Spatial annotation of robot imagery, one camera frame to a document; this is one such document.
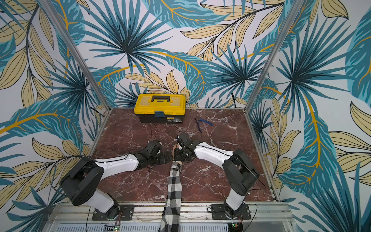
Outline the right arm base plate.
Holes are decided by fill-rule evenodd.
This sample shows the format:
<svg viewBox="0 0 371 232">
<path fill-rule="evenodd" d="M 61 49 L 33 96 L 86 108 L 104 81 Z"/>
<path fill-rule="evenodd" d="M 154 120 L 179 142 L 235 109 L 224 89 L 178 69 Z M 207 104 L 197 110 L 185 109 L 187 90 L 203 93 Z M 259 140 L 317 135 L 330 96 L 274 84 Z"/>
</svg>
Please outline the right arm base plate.
<svg viewBox="0 0 371 232">
<path fill-rule="evenodd" d="M 251 219 L 251 211 L 247 204 L 242 204 L 233 210 L 227 204 L 212 204 L 207 211 L 212 214 L 213 220 Z"/>
</svg>

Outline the mannequin hand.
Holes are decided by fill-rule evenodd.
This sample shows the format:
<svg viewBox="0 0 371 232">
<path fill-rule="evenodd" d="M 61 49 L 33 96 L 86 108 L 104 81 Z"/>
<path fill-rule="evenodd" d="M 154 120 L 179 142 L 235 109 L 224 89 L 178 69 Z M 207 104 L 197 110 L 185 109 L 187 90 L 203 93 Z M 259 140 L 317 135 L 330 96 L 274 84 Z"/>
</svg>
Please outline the mannequin hand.
<svg viewBox="0 0 371 232">
<path fill-rule="evenodd" d="M 178 147 L 178 145 L 173 146 L 173 150 L 172 150 L 173 158 L 175 158 L 175 150 L 177 149 L 177 147 Z"/>
</svg>

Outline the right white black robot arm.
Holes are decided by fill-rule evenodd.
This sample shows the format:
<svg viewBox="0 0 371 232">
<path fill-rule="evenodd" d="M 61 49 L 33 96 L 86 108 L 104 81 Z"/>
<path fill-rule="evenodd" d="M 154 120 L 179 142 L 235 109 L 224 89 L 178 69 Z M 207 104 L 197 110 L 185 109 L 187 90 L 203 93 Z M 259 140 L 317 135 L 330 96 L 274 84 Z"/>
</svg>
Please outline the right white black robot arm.
<svg viewBox="0 0 371 232">
<path fill-rule="evenodd" d="M 176 160 L 206 160 L 225 172 L 231 186 L 230 193 L 223 205 L 211 206 L 211 212 L 221 214 L 228 219 L 242 216 L 244 200 L 260 176 L 248 156 L 240 149 L 228 151 L 213 147 L 206 142 L 192 140 L 186 133 L 179 134 L 176 141 L 179 145 L 174 150 Z"/>
</svg>

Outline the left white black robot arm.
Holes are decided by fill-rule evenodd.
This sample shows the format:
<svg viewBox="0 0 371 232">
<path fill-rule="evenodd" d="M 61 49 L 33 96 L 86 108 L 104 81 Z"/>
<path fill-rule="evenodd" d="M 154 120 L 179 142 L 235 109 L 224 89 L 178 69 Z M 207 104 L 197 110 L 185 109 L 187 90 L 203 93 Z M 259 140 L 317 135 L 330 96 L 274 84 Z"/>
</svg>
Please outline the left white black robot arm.
<svg viewBox="0 0 371 232">
<path fill-rule="evenodd" d="M 98 189 L 101 180 L 124 172 L 170 163 L 172 151 L 162 151 L 162 143 L 152 140 L 146 147 L 123 156 L 109 159 L 93 159 L 85 156 L 60 180 L 60 187 L 74 206 L 89 206 L 106 220 L 117 220 L 121 214 L 120 205 L 108 193 Z"/>
</svg>

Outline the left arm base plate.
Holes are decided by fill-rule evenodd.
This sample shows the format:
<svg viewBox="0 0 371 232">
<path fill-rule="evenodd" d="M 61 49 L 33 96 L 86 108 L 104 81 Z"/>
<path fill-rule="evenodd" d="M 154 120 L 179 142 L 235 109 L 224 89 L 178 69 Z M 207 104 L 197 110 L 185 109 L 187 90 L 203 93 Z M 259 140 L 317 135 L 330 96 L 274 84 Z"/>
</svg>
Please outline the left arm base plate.
<svg viewBox="0 0 371 232">
<path fill-rule="evenodd" d="M 133 217 L 135 205 L 114 205 L 106 213 L 95 209 L 93 221 L 130 221 Z"/>
</svg>

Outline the checkered sleeve forearm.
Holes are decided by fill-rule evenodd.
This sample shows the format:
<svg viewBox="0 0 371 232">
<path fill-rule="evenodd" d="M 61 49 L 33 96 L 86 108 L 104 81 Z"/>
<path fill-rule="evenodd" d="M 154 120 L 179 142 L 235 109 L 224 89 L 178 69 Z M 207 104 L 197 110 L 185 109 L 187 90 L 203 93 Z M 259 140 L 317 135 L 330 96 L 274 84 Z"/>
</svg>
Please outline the checkered sleeve forearm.
<svg viewBox="0 0 371 232">
<path fill-rule="evenodd" d="M 161 217 L 159 232 L 179 232 L 182 201 L 181 165 L 172 164 L 168 182 L 168 193 Z"/>
</svg>

